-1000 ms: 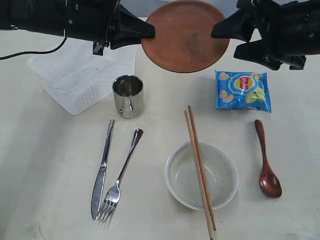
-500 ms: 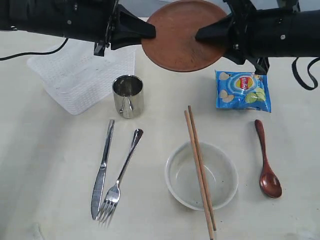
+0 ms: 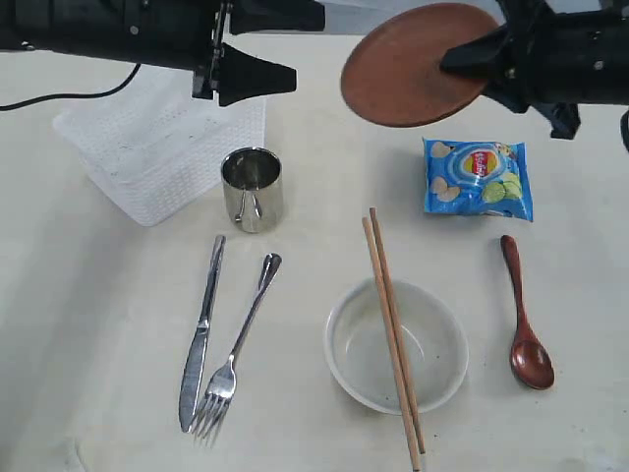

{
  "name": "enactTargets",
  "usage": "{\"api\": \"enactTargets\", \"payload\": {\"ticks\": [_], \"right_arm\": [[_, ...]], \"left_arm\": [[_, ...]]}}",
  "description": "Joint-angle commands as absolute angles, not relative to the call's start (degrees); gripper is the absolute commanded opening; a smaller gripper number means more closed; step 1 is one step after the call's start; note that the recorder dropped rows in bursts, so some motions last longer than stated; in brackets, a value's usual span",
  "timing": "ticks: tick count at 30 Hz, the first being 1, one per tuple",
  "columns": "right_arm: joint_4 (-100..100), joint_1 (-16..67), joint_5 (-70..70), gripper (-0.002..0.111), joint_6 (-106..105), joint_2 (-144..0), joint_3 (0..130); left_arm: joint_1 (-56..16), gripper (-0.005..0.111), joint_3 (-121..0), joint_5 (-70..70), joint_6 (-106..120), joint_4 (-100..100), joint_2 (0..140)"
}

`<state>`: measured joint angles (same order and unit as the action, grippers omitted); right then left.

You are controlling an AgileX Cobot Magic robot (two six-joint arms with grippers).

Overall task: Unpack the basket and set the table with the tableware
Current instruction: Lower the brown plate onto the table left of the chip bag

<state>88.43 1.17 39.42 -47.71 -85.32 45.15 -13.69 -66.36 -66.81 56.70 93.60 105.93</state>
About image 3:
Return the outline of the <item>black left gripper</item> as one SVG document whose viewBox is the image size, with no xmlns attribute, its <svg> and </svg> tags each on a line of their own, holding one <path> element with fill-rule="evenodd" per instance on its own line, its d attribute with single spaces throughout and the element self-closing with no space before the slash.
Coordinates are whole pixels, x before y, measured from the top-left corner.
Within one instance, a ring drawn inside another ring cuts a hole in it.
<svg viewBox="0 0 629 472">
<path fill-rule="evenodd" d="M 230 33 L 323 31 L 325 8 L 312 0 L 114 1 L 122 9 L 123 57 L 131 62 L 193 73 L 194 98 L 219 105 L 293 92 L 297 71 L 222 44 Z"/>
</svg>

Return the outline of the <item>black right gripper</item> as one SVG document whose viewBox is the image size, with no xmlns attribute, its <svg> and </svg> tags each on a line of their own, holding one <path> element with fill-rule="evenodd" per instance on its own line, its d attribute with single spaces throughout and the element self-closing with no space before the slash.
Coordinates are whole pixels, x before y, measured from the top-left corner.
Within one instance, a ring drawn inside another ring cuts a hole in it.
<svg viewBox="0 0 629 472">
<path fill-rule="evenodd" d="M 550 124 L 552 138 L 572 140 L 581 125 L 578 105 L 544 96 L 543 55 L 548 52 L 547 30 L 556 19 L 555 12 L 545 1 L 500 1 L 498 5 L 505 25 L 448 49 L 440 70 L 489 80 L 484 96 L 513 113 L 534 108 Z"/>
</svg>

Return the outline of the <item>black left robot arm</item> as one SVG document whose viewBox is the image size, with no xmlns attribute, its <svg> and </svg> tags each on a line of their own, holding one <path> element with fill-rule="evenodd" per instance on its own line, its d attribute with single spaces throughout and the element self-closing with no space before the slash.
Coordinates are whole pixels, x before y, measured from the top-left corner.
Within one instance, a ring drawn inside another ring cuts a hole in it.
<svg viewBox="0 0 629 472">
<path fill-rule="evenodd" d="M 293 92 L 294 69 L 250 56 L 223 40 L 269 30 L 319 32 L 317 1 L 4 1 L 1 49 L 48 50 L 193 72 L 192 96 L 222 107 Z"/>
</svg>

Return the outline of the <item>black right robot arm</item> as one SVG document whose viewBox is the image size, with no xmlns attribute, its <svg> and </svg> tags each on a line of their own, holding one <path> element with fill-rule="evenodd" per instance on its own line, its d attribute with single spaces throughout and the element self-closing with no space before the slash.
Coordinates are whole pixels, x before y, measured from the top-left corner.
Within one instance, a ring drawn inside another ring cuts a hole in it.
<svg viewBox="0 0 629 472">
<path fill-rule="evenodd" d="M 544 1 L 503 1 L 501 27 L 449 49 L 443 72 L 485 79 L 483 94 L 514 113 L 536 109 L 554 139 L 571 140 L 579 105 L 628 103 L 628 19 L 622 4 L 556 13 Z"/>
</svg>

